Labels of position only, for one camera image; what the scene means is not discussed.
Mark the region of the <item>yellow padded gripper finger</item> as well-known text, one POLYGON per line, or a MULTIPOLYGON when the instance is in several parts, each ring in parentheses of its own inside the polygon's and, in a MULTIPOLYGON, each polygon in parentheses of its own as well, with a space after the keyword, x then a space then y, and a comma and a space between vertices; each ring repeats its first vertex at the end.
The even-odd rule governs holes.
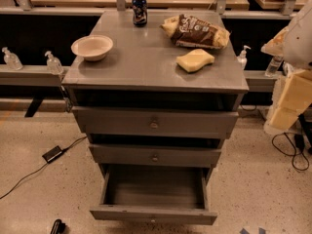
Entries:
POLYGON ((297 114, 287 108, 273 107, 269 108, 268 125, 274 129, 288 130, 297 120, 297 114))
POLYGON ((304 112, 312 103, 312 71, 300 69, 286 80, 278 105, 295 112, 304 112))

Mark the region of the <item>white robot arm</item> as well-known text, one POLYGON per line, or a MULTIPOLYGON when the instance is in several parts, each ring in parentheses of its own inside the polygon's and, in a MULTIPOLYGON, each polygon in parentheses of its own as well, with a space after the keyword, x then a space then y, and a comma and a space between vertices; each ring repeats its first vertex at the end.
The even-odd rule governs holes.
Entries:
POLYGON ((279 78, 273 90, 264 131, 286 132, 312 103, 312 0, 292 18, 261 51, 281 57, 293 67, 286 78, 279 78))

